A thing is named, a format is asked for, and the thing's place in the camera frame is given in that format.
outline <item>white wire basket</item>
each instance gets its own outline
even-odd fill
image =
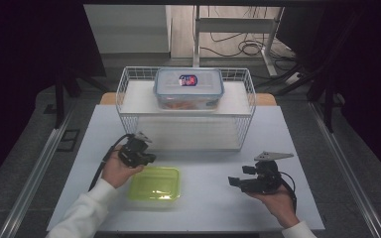
[[[175,111],[158,107],[153,92],[161,67],[125,67],[116,109],[126,133],[143,132],[149,151],[240,151],[256,109],[247,68],[219,68],[224,94],[215,111]]]

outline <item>food container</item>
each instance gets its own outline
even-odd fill
[[[133,175],[128,198],[138,201],[174,201],[180,196],[178,169],[145,167]]]
[[[154,92],[161,109],[215,110],[224,86],[218,69],[170,67],[158,70]]]

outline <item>white sleeve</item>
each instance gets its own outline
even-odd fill
[[[91,191],[79,196],[46,237],[93,237],[117,195],[118,191],[100,178]]]
[[[306,224],[306,221],[299,222],[299,224],[285,229],[282,232],[285,238],[316,238],[308,227],[308,224]]]

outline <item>human hand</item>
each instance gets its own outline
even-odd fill
[[[122,146],[118,145],[111,153],[110,158],[107,160],[104,166],[101,178],[110,183],[114,188],[118,188],[123,185],[129,177],[141,172],[144,166],[138,166],[137,168],[129,168],[122,163],[117,153]]]
[[[299,224],[300,221],[296,216],[290,194],[283,185],[281,185],[277,189],[277,192],[273,194],[254,192],[246,192],[246,194],[261,200],[284,228],[287,229]]]

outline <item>white table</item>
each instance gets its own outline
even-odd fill
[[[103,155],[124,134],[115,106],[97,105],[48,229],[59,222],[81,193],[87,192]],[[277,161],[279,170],[296,182],[298,216],[306,220],[311,229],[324,229],[281,108],[258,106],[240,152],[158,152],[151,166],[180,170],[181,197],[173,203],[161,204],[131,201],[126,197],[129,188],[126,183],[119,188],[121,194],[110,207],[111,212],[99,231],[243,233],[281,230],[260,201],[228,184],[228,177],[253,179],[245,175],[241,167],[254,166],[253,158],[262,151],[295,155]]]

